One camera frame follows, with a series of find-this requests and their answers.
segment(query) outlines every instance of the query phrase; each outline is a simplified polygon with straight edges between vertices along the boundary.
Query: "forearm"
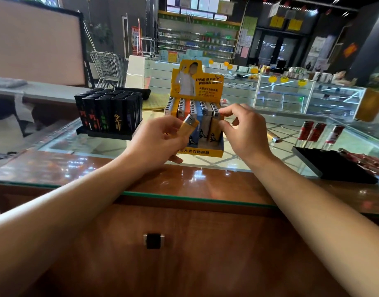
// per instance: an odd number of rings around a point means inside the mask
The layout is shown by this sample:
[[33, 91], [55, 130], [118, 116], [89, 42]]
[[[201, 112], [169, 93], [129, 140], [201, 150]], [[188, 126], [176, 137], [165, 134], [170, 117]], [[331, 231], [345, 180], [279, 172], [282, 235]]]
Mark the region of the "forearm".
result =
[[0, 215], [0, 296], [16, 295], [35, 281], [85, 225], [141, 177], [135, 164], [124, 162], [113, 161]]
[[249, 166], [340, 284], [379, 296], [379, 227], [278, 159]]

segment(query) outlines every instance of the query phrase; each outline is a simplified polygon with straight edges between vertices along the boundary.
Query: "whiteboard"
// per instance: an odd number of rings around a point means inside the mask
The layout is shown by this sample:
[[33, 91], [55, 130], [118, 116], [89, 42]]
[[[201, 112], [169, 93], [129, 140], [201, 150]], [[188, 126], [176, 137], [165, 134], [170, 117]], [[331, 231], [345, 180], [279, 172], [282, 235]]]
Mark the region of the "whiteboard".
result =
[[0, 0], [0, 77], [85, 85], [82, 14]]

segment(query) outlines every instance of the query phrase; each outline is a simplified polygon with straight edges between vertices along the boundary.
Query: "hand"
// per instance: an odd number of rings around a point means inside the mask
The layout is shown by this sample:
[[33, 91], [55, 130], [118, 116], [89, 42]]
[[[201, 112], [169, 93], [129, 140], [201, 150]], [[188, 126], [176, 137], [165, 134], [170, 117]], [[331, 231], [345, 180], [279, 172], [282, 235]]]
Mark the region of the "hand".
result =
[[247, 104], [232, 104], [220, 108], [224, 116], [234, 114], [236, 119], [232, 125], [227, 121], [220, 121], [222, 131], [231, 143], [232, 149], [247, 165], [262, 165], [274, 159], [269, 148], [265, 119], [262, 115], [252, 111]]
[[161, 167], [167, 160], [182, 163], [176, 153], [187, 146], [188, 138], [172, 138], [181, 124], [182, 121], [172, 115], [142, 123], [130, 145], [116, 160], [122, 161], [123, 165], [133, 164], [136, 172], [140, 169], [141, 174]]

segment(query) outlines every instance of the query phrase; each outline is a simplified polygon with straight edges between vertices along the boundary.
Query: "gray cloth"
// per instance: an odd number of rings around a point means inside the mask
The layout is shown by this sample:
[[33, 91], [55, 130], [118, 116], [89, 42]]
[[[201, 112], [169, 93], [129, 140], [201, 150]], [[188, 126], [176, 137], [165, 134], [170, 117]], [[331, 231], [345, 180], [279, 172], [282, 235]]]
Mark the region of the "gray cloth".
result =
[[0, 77], [0, 87], [2, 88], [13, 89], [16, 87], [24, 86], [26, 84], [26, 80]]

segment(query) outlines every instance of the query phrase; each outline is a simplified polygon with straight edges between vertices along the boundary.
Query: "shopping cart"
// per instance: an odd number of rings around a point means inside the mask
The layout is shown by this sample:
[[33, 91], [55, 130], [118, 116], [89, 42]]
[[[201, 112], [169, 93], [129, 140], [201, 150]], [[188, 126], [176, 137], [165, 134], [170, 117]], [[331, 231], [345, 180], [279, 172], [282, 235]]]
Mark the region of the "shopping cart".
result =
[[125, 66], [123, 57], [111, 52], [89, 51], [100, 79], [96, 87], [123, 87], [125, 83]]

